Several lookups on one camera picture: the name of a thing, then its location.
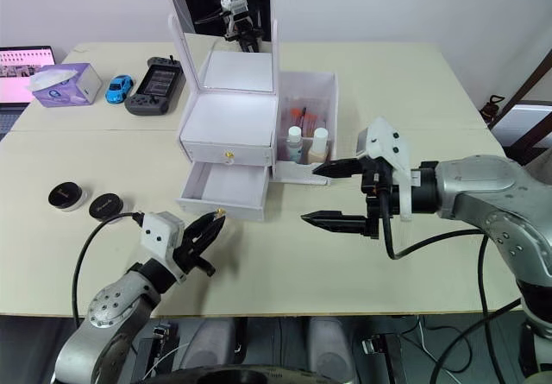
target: laptop keyboard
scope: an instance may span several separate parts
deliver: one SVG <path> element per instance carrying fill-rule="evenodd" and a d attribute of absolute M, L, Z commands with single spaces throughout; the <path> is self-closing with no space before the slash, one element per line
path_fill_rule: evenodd
<path fill-rule="evenodd" d="M 0 112 L 0 134 L 7 134 L 21 114 Z"/>

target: laptop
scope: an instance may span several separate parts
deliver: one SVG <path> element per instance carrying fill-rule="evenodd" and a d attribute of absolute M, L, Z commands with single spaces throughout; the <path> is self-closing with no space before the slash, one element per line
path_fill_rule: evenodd
<path fill-rule="evenodd" d="M 30 77 L 54 63 L 49 46 L 0 47 L 0 140 L 34 98 Z"/>

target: open drawer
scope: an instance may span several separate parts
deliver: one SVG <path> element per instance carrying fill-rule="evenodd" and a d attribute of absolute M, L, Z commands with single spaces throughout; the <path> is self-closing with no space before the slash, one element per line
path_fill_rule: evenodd
<path fill-rule="evenodd" d="M 264 220 L 268 167 L 193 162 L 177 203 L 202 214 L 222 208 L 233 218 Z"/>

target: white bottle cap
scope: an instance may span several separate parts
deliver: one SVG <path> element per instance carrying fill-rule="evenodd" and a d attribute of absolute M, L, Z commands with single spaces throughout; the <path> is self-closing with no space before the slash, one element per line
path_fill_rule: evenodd
<path fill-rule="evenodd" d="M 301 128 L 299 127 L 291 127 L 287 131 L 287 139 L 290 140 L 290 142 L 299 142 L 301 141 Z"/>
<path fill-rule="evenodd" d="M 328 130 L 326 128 L 316 128 L 314 130 L 314 138 L 312 139 L 312 147 L 310 150 L 313 153 L 323 154 L 326 152 L 327 142 Z"/>

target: white table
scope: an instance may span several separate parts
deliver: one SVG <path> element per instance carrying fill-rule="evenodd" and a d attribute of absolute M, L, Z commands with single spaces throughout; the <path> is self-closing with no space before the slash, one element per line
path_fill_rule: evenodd
<path fill-rule="evenodd" d="M 135 60 L 115 59 L 125 48 Z M 150 55 L 172 44 L 79 45 L 67 61 L 90 61 L 105 81 L 118 73 L 137 82 Z M 201 59 L 201 52 L 194 56 Z M 503 154 L 437 49 L 424 44 L 284 43 L 282 68 L 337 72 L 340 86 L 338 151 L 350 156 L 354 138 L 384 115 L 411 142 L 411 162 L 470 154 Z M 97 222 L 81 209 L 63 213 L 47 194 L 74 180 L 98 195 L 116 192 L 135 210 L 171 211 L 190 164 L 176 143 L 186 92 L 166 116 L 131 116 L 122 106 L 42 108 L 32 103 L 14 132 L 0 142 L 0 313 L 68 316 L 72 271 Z M 264 223 L 228 219 L 205 257 L 213 278 L 194 271 L 174 286 L 154 316 L 374 314 L 470 312 L 480 309 L 475 267 L 480 239 L 465 236 L 429 246 L 401 261 L 387 258 L 382 241 L 316 229 L 299 216 L 316 210 L 365 211 L 360 178 L 332 186 L 271 183 Z M 436 216 L 392 221 L 397 249 L 467 226 Z M 122 221 L 100 232 L 85 258 L 79 308 L 102 286 L 146 255 L 139 229 Z M 491 308 L 518 296 L 495 248 L 486 258 Z"/>

